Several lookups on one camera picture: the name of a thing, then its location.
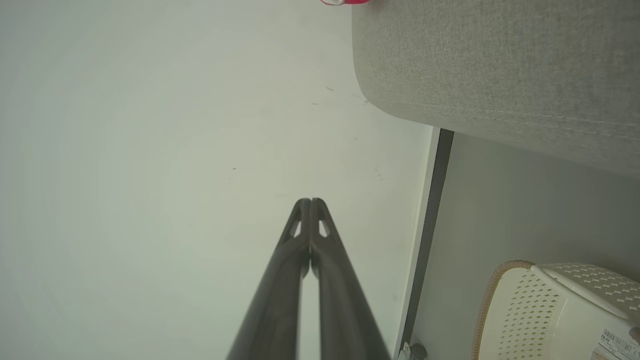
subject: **white floor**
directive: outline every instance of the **white floor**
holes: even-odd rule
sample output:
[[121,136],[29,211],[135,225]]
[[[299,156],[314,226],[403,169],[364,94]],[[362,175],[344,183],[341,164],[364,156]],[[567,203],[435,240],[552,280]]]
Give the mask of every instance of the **white floor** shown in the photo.
[[456,134],[414,335],[468,359],[493,270],[585,262],[640,281],[640,180]]
[[0,358],[224,358],[300,197],[394,346],[431,128],[364,99],[347,6],[9,0],[0,59]]

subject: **sticker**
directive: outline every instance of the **sticker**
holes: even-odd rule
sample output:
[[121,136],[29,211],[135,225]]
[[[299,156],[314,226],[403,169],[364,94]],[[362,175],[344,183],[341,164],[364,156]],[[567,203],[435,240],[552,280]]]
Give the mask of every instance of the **sticker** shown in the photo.
[[590,360],[640,360],[640,347],[605,328]]

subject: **red object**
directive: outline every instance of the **red object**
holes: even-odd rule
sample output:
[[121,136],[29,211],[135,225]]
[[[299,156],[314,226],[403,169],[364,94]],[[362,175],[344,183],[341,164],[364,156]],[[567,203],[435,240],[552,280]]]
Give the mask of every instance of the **red object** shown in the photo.
[[342,4],[355,5],[355,4],[364,4],[369,0],[321,0],[321,1],[327,5],[342,5]]

